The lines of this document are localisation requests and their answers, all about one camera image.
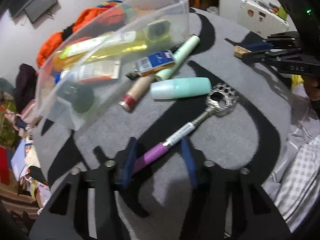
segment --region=mint green tube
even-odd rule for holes
[[[196,35],[192,35],[182,46],[173,54],[176,64],[172,67],[160,70],[156,73],[155,78],[157,81],[167,80],[171,78],[173,73],[180,67],[180,65],[186,60],[190,53],[200,42],[200,38]]]
[[[209,78],[175,78],[154,82],[150,86],[153,99],[187,98],[206,95],[211,92]]]

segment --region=barcode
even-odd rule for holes
[[[140,72],[145,72],[150,68],[152,68],[152,65],[150,60],[147,57],[140,60],[140,64],[138,68]]]

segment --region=purple handle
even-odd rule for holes
[[[148,150],[143,156],[136,160],[134,163],[133,174],[141,171],[144,167],[154,162],[156,159],[164,155],[168,149],[163,143],[158,143],[152,149]]]

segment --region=concealer tube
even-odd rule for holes
[[[139,98],[148,90],[150,84],[155,80],[155,75],[140,77],[133,86],[128,90],[119,105],[126,110],[131,111],[132,107],[136,104]]]

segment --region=human hand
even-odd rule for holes
[[[320,88],[318,88],[319,82],[316,78],[310,76],[302,76],[304,80],[304,90],[311,101],[320,100]]]

